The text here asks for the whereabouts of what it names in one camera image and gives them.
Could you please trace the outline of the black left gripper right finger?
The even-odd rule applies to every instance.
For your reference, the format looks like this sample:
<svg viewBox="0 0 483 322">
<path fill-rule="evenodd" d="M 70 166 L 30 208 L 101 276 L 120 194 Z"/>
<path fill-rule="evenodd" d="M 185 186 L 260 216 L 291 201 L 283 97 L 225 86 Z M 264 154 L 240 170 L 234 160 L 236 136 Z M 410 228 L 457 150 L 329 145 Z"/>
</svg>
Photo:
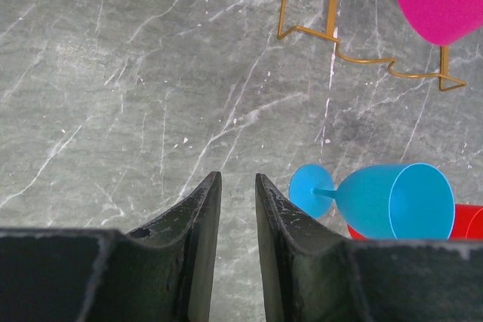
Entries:
<svg viewBox="0 0 483 322">
<path fill-rule="evenodd" d="M 353 240 L 257 174 L 257 236 L 268 321 L 480 321 L 482 244 Z"/>
</svg>

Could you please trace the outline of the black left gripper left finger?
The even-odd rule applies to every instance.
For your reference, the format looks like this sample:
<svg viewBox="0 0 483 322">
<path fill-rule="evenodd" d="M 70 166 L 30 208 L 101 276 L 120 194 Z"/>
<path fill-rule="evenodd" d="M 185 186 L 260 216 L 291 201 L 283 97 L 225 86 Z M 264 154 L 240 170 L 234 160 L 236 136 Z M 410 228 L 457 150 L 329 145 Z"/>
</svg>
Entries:
<svg viewBox="0 0 483 322">
<path fill-rule="evenodd" d="M 222 176 L 127 234 L 3 228 L 3 321 L 207 321 Z"/>
</svg>

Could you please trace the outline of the blue wine glass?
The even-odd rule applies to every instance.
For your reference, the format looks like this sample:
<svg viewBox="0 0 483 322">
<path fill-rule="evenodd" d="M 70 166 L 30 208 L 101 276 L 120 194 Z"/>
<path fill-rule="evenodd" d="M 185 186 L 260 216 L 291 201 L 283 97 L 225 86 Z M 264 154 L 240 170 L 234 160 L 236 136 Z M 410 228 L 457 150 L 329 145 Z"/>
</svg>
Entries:
<svg viewBox="0 0 483 322">
<path fill-rule="evenodd" d="M 425 163 L 363 167 L 338 186 L 323 166 L 306 164 L 291 178 L 289 199 L 315 219 L 336 204 L 366 238 L 447 240 L 456 214 L 448 179 Z"/>
</svg>

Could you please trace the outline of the red wine glass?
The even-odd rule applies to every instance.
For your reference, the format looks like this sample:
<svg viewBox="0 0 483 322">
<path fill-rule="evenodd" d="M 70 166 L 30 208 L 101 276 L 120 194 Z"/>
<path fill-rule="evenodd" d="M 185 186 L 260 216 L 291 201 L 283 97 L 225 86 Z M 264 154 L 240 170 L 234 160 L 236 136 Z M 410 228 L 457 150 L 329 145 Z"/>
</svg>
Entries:
<svg viewBox="0 0 483 322">
<path fill-rule="evenodd" d="M 383 208 L 344 213 L 355 239 L 481 239 L 482 206 L 457 204 L 452 199 L 391 199 Z"/>
</svg>

